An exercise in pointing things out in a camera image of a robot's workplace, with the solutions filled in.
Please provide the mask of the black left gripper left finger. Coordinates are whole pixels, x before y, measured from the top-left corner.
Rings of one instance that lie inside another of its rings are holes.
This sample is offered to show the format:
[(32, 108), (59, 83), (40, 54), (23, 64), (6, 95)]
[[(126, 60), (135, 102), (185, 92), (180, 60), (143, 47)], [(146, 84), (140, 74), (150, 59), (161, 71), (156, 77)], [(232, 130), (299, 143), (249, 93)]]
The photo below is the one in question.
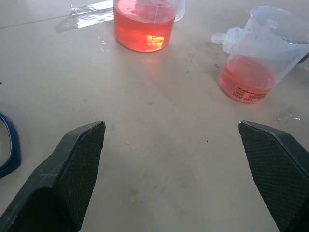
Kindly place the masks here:
[(0, 232), (78, 232), (98, 175), (105, 123), (66, 133), (4, 213)]

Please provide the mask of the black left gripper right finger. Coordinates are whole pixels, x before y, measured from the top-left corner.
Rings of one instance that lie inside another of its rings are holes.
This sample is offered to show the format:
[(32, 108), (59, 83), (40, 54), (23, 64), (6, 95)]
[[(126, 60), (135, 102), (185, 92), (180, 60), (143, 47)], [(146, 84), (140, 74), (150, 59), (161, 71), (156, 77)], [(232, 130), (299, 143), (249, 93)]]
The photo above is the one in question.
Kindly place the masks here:
[(280, 232), (309, 232), (309, 152), (290, 134), (240, 121), (255, 185)]

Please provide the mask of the small clear measuring cup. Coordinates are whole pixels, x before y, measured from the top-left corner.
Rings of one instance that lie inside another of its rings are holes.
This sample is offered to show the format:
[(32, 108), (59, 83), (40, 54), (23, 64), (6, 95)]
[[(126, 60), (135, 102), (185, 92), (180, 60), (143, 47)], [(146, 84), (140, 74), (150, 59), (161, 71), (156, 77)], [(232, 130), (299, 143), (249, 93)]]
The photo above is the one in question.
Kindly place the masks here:
[(309, 20), (287, 10), (258, 6), (218, 77), (218, 86), (235, 101), (262, 100), (309, 53)]

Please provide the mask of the beaker with red liquid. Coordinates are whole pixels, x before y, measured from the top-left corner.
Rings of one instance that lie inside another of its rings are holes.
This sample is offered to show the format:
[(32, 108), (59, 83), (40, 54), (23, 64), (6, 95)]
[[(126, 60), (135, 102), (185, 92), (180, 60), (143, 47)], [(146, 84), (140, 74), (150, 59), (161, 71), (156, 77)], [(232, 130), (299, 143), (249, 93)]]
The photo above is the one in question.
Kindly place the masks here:
[(122, 46), (137, 52), (165, 48), (174, 22), (185, 13), (186, 0), (113, 0), (114, 35)]

